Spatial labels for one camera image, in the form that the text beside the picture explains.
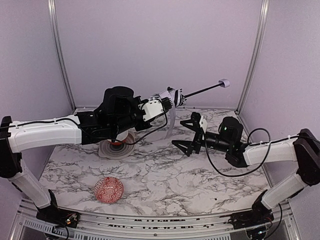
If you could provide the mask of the lilac folding umbrella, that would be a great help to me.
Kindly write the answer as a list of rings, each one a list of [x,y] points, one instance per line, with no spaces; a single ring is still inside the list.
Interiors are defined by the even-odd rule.
[[[230,81],[226,78],[223,78],[223,79],[220,79],[218,81],[218,84],[216,84],[216,85],[189,93],[187,95],[182,94],[183,90],[181,88],[174,89],[171,87],[168,87],[167,90],[164,90],[160,93],[156,93],[156,94],[152,95],[148,100],[151,100],[153,98],[155,98],[155,99],[169,98],[171,101],[171,104],[172,104],[172,108],[168,111],[170,124],[169,124],[169,128],[168,128],[168,131],[167,131],[164,139],[168,139],[172,135],[173,128],[175,126],[175,120],[176,120],[176,108],[182,106],[189,97],[192,97],[194,95],[198,95],[200,93],[206,92],[206,91],[211,90],[213,88],[217,88],[217,87],[228,88],[229,86],[230,86]]]

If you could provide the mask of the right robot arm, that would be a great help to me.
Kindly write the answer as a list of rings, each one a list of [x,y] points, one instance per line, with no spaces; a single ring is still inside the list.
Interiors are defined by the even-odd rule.
[[[244,127],[232,116],[223,118],[218,133],[208,131],[205,118],[197,112],[181,121],[181,125],[194,131],[193,140],[173,140],[172,144],[186,156],[198,154],[205,148],[224,153],[225,160],[235,168],[255,166],[259,169],[263,165],[289,168],[277,170],[285,176],[259,195],[248,212],[249,219],[265,218],[282,201],[320,183],[320,142],[307,128],[297,135],[253,143],[242,141]]]

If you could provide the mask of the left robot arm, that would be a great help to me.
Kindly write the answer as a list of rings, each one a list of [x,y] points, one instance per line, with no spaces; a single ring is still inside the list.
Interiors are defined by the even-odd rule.
[[[29,170],[23,153],[56,145],[89,145],[103,140],[115,142],[119,134],[151,127],[150,120],[162,113],[159,100],[142,100],[124,86],[108,88],[94,110],[63,117],[17,121],[4,116],[0,122],[0,176],[30,198],[39,213],[60,213],[56,198]]]

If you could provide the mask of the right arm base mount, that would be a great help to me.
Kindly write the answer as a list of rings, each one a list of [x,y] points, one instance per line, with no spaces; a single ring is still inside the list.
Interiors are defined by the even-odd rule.
[[[274,215],[270,209],[262,204],[262,197],[267,191],[262,192],[251,206],[251,210],[232,213],[228,223],[232,224],[233,229],[242,229],[272,222]]]

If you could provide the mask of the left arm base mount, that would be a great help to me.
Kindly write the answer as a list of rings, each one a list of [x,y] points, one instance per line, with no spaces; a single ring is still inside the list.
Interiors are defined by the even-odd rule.
[[[53,224],[76,228],[80,213],[58,207],[54,193],[49,189],[50,204],[44,208],[37,208],[36,218]]]

